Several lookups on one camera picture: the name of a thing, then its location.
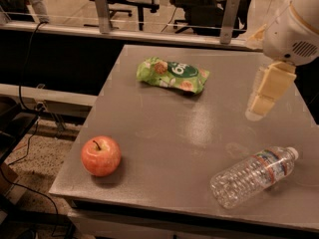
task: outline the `bottle cap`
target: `bottle cap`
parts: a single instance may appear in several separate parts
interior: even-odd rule
[[[287,147],[287,149],[289,149],[293,153],[293,155],[295,156],[295,159],[298,159],[299,153],[297,149],[295,149],[294,147]]]

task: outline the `plastic bottle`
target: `plastic bottle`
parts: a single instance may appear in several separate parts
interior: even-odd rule
[[[233,208],[289,175],[297,158],[293,147],[268,147],[218,173],[210,188],[224,208]]]

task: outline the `apple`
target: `apple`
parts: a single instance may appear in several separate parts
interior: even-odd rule
[[[81,150],[84,167],[95,176],[113,173],[121,162],[121,150],[116,141],[104,135],[88,140]]]

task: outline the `chip bag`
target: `chip bag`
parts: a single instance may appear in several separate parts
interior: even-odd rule
[[[188,64],[167,62],[151,57],[139,64],[137,79],[152,86],[174,88],[198,94],[208,78],[209,71]]]

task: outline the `black cable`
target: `black cable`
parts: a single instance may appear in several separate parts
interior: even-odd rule
[[[24,158],[26,158],[26,157],[28,156],[28,154],[29,154],[29,148],[30,148],[30,140],[31,140],[31,138],[36,134],[36,132],[37,132],[37,130],[38,130],[38,125],[39,125],[39,120],[36,121],[36,128],[34,129],[34,132],[33,132],[33,133],[29,136],[29,138],[28,138],[27,153],[26,153],[24,156],[22,156],[22,157],[20,157],[20,158],[14,160],[14,161],[8,163],[8,165],[15,164],[15,163],[21,161],[22,159],[24,159]]]
[[[34,35],[36,34],[36,32],[38,31],[38,29],[40,28],[41,25],[43,24],[47,24],[47,22],[40,22],[36,29],[33,31],[32,35],[31,35],[31,38],[29,40],[29,45],[28,45],[28,50],[27,50],[27,55],[26,55],[26,60],[24,62],[24,65],[22,67],[22,72],[21,72],[21,76],[20,76],[20,83],[19,83],[19,100],[20,100],[20,103],[22,105],[22,107],[27,110],[27,111],[32,111],[32,109],[29,109],[23,102],[22,100],[22,94],[21,94],[21,88],[22,88],[22,84],[23,84],[23,80],[24,80],[24,73],[26,71],[26,68],[28,66],[28,63],[29,63],[29,57],[30,57],[30,52],[31,52],[31,44],[32,44],[32,41],[33,41],[33,37]]]
[[[175,7],[175,9],[173,10],[172,12],[172,15],[171,15],[171,18],[170,20],[168,21],[168,23],[163,27],[163,29],[161,29],[161,33],[166,29],[166,27],[169,25],[169,23],[172,21],[173,17],[175,16],[175,13],[176,13],[176,10],[177,10],[177,7]]]
[[[56,205],[56,203],[53,201],[53,199],[52,199],[51,197],[47,196],[46,194],[41,193],[41,192],[39,192],[39,191],[37,191],[37,190],[35,190],[35,189],[32,189],[32,188],[27,187],[27,186],[25,186],[25,185],[22,185],[22,184],[19,184],[19,183],[10,181],[10,180],[5,176],[5,174],[4,174],[4,172],[3,172],[1,166],[0,166],[0,172],[1,172],[1,175],[2,175],[2,177],[4,178],[4,180],[7,181],[9,184],[12,184],[12,185],[15,185],[15,186],[18,186],[18,187],[22,187],[22,188],[25,188],[25,189],[27,189],[27,190],[33,192],[33,193],[39,194],[39,195],[41,195],[41,196],[47,198],[47,199],[53,204],[54,209],[55,209],[55,214],[56,214],[56,217],[57,217],[57,221],[56,221],[56,224],[54,225],[54,228],[53,228],[53,230],[52,230],[51,236],[52,236],[52,237],[64,237],[65,235],[55,235],[55,234],[54,234],[54,233],[56,232],[56,230],[57,230],[57,227],[58,227],[59,211],[58,211],[57,205]]]

